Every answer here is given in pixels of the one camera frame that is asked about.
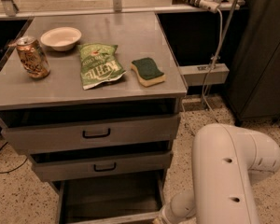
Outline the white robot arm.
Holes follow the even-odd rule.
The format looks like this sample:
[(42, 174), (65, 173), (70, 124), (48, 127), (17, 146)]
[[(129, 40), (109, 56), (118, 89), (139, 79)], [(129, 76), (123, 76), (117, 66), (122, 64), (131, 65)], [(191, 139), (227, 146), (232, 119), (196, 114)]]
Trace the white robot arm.
[(267, 134), (227, 124), (202, 127), (192, 144), (193, 189), (176, 194), (153, 224), (260, 224), (252, 185), (280, 167)]

